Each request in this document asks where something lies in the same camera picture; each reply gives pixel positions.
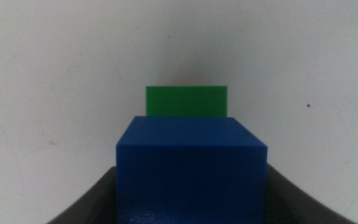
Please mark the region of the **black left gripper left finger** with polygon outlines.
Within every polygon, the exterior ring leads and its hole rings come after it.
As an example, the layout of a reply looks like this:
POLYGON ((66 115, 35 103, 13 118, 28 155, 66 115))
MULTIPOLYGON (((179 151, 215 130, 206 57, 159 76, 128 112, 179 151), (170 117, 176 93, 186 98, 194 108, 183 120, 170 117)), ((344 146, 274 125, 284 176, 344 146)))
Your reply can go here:
POLYGON ((47 224, 91 223, 115 188, 116 167, 111 167, 84 195, 47 224))

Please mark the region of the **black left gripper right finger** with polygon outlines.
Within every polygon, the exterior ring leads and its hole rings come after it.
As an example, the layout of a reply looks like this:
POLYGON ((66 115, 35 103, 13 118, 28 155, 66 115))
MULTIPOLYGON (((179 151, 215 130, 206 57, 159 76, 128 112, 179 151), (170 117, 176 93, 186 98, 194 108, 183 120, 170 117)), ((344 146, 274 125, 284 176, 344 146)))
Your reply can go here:
POLYGON ((267 166, 265 222, 269 224, 355 224, 267 166))

